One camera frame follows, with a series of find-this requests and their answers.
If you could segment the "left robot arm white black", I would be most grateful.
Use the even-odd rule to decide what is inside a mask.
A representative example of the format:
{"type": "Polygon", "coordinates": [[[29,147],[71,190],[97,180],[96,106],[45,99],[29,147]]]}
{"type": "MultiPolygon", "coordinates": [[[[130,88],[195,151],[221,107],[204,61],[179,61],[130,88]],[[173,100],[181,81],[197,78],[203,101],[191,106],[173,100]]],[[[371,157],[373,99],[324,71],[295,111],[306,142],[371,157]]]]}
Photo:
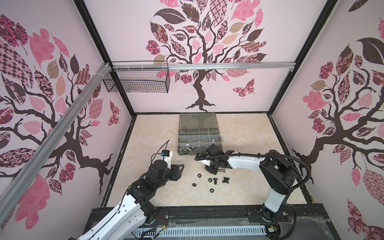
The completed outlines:
{"type": "Polygon", "coordinates": [[[184,167],[171,165],[169,160],[154,161],[148,171],[128,187],[120,203],[78,239],[122,240],[138,227],[152,223],[157,208],[150,199],[168,181],[178,181],[184,167]]]}

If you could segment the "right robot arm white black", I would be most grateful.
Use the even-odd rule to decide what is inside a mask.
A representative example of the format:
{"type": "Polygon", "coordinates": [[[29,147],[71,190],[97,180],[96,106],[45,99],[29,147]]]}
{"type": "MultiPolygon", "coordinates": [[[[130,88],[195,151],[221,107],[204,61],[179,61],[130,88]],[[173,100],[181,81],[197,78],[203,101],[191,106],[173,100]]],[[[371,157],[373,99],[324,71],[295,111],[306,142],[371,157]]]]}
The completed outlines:
{"type": "Polygon", "coordinates": [[[204,154],[197,154],[195,160],[206,165],[206,171],[213,175],[219,169],[246,169],[262,173],[270,186],[263,203],[264,212],[274,214],[286,202],[291,192],[300,186],[299,183],[295,184],[299,173],[289,158],[275,150],[270,150],[265,155],[235,151],[224,153],[218,146],[211,145],[204,154]]]}

